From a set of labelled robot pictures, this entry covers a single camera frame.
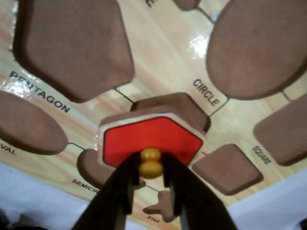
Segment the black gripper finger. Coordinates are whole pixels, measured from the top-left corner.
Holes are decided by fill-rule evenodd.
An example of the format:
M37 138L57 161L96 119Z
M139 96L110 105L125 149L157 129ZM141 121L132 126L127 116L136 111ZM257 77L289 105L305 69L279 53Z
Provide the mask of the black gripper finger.
M74 230L123 230L139 185L140 153L128 156L107 180L72 227Z
M226 207L186 165L163 154L164 186L170 188L173 213L183 230L236 230Z

